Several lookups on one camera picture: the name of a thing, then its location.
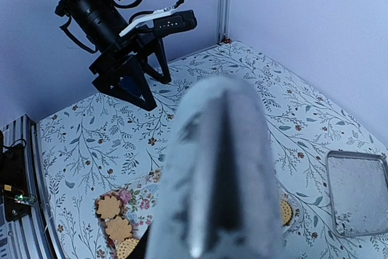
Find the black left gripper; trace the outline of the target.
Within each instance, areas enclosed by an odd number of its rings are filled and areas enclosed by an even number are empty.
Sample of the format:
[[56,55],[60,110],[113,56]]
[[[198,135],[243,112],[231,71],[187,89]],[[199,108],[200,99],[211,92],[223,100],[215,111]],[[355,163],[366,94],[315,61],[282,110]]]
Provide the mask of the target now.
[[[155,55],[159,73],[148,62]],[[105,95],[126,101],[146,111],[157,107],[145,73],[161,84],[171,82],[164,43],[153,33],[134,33],[114,42],[89,67],[96,75],[94,87]]]

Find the floral cookie tray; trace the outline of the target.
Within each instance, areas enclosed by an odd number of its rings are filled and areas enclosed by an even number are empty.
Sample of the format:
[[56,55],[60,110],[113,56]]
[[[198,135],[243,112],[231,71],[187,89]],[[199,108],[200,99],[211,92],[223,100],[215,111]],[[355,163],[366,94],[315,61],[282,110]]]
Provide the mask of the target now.
[[139,239],[127,258],[279,258],[277,224],[286,232],[299,214],[280,190],[279,212],[270,194],[249,192],[234,173],[195,174],[162,196],[161,171],[139,189],[102,195],[96,215],[116,256],[119,242]]

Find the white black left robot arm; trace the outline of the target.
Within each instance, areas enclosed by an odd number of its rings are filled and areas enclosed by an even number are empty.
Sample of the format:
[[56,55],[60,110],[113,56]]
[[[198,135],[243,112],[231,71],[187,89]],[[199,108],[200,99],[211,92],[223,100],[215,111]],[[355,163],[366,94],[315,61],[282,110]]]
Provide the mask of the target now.
[[[143,0],[129,4],[135,8]],[[60,0],[56,14],[76,22],[90,46],[81,48],[97,59],[90,65],[94,87],[108,96],[126,101],[146,111],[156,108],[148,84],[171,82],[163,39],[193,30],[197,20],[192,10],[179,11],[177,5],[155,11],[141,11],[124,19],[120,0]]]

